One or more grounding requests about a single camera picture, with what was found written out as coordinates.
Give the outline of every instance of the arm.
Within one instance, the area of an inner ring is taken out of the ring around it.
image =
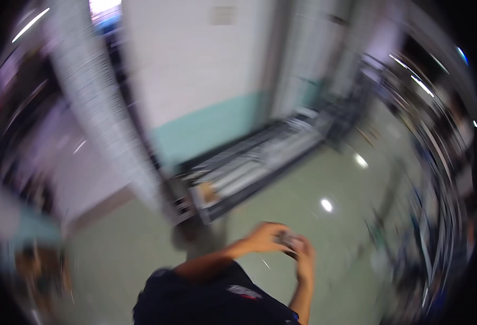
[[[190,282],[202,283],[219,275],[236,258],[250,252],[286,251],[287,247],[273,241],[281,231],[289,228],[283,224],[260,224],[249,236],[218,252],[191,259],[179,265],[173,272]]]
[[[314,292],[314,248],[304,236],[299,236],[298,239],[299,242],[295,244],[295,251],[298,253],[298,286],[289,308],[298,314],[300,324],[307,325]]]

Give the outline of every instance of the shirt logo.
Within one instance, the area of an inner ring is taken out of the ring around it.
[[[255,291],[244,288],[241,285],[230,285],[227,289],[229,292],[233,292],[235,294],[238,294],[241,297],[248,298],[248,299],[262,299],[262,295],[256,293]]]

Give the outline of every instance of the forearm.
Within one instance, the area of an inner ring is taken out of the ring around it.
[[[243,240],[238,240],[228,247],[210,254],[184,262],[173,271],[190,282],[203,283],[219,275],[231,262],[249,252]]]
[[[313,291],[313,283],[300,280],[298,282],[298,286],[296,287],[295,294],[289,303],[289,308],[298,314],[298,322],[301,325],[307,325],[309,322]]]

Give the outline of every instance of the person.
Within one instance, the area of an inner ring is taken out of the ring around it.
[[[288,252],[274,242],[286,225],[264,222],[226,248],[191,259],[173,270],[156,270],[138,295],[134,324],[301,324],[309,321],[314,249],[297,236],[298,285],[285,306],[257,287],[234,260],[251,252]]]

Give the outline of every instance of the green floor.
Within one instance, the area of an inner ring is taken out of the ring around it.
[[[186,247],[160,215],[138,200],[111,212],[68,241],[73,296],[56,300],[64,324],[131,324],[131,310],[150,274],[246,235],[263,221],[289,225],[307,236],[317,251],[316,290],[311,324],[378,324],[391,299],[388,270],[375,265],[365,221],[388,214],[388,240],[396,225],[407,225],[411,182],[421,176],[407,129],[376,102],[371,124],[379,131],[372,147],[352,134],[342,153],[314,152],[298,166],[205,229]],[[358,153],[368,164],[362,168]],[[396,169],[396,158],[406,171]],[[329,213],[321,200],[329,200]],[[368,247],[357,257],[359,246]],[[296,279],[294,261],[281,253],[250,254],[238,260],[253,282],[288,303]]]

